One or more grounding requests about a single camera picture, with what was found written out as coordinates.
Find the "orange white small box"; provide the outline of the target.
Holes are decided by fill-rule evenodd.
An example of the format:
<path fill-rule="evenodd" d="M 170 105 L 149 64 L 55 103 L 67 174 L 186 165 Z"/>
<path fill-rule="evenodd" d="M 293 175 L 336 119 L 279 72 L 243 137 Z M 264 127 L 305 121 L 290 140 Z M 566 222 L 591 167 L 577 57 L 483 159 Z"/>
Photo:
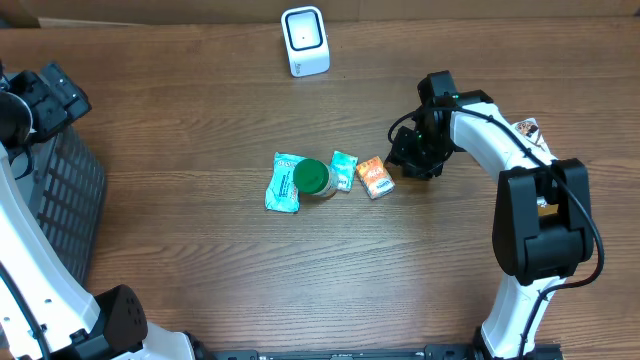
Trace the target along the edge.
<path fill-rule="evenodd" d="M 395 188 L 391 175 L 378 156 L 358 164 L 356 173 L 368 196 L 373 200 L 392 192 Z"/>

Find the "small teal tissue pack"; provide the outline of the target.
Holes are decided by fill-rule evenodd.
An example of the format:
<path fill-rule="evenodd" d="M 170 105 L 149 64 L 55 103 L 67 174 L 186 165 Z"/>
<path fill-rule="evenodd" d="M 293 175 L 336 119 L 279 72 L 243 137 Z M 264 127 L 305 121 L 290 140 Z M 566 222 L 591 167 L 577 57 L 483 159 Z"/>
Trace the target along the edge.
<path fill-rule="evenodd" d="M 350 192 L 353 186 L 358 158 L 340 151 L 335 151 L 330 163 L 337 176 L 337 189 Z"/>

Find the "beige brown snack bag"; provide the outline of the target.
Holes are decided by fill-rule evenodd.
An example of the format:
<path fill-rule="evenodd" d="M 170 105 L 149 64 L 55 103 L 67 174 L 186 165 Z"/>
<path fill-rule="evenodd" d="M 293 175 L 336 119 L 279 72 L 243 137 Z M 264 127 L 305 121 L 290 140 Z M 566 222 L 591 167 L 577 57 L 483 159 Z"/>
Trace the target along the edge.
<path fill-rule="evenodd" d="M 526 120 L 519 121 L 514 123 L 512 127 L 524 136 L 532 145 L 550 153 L 550 149 L 535 118 L 528 118 Z"/>

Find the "green lid jar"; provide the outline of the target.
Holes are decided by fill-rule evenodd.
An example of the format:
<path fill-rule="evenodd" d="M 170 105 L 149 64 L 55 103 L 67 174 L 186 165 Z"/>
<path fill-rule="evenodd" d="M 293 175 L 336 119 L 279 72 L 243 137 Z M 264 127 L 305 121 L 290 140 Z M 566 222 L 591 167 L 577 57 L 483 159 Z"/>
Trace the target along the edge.
<path fill-rule="evenodd" d="M 337 192 L 337 178 L 333 170 L 316 159 L 300 161 L 293 171 L 293 182 L 301 194 L 331 197 Z"/>

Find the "teal wet wipes pack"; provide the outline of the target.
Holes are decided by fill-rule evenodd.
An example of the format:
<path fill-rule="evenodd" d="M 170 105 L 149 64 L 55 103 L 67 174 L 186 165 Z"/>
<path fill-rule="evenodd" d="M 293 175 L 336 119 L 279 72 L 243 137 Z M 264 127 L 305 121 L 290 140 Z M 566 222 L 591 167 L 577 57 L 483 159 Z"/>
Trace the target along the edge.
<path fill-rule="evenodd" d="M 293 172 L 304 157 L 293 154 L 275 153 L 273 174 L 265 192 L 265 208 L 283 213 L 299 210 L 299 192 L 293 181 Z"/>

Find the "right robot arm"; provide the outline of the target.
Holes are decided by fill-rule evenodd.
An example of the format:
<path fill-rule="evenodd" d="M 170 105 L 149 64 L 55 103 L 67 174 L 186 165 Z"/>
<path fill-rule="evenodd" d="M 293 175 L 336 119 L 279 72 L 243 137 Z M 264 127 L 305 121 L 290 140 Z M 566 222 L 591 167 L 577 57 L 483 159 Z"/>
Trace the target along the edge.
<path fill-rule="evenodd" d="M 557 292 L 592 283 L 604 267 L 586 166 L 536 145 L 484 91 L 458 91 L 448 71 L 427 75 L 417 92 L 420 105 L 407 115 L 414 126 L 390 127 L 386 160 L 431 180 L 454 153 L 468 153 L 497 185 L 492 246 L 504 273 L 471 343 L 428 345 L 424 358 L 562 358 L 560 346 L 536 344 L 538 326 Z"/>

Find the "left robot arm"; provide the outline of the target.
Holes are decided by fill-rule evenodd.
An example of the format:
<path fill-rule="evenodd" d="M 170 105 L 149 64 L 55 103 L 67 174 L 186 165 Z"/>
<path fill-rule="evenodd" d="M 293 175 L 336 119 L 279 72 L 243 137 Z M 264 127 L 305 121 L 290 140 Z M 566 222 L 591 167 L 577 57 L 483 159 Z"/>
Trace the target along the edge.
<path fill-rule="evenodd" d="M 127 285 L 86 289 L 104 167 L 74 130 L 86 93 L 56 63 L 1 77 L 1 335 L 16 359 L 205 359 Z"/>

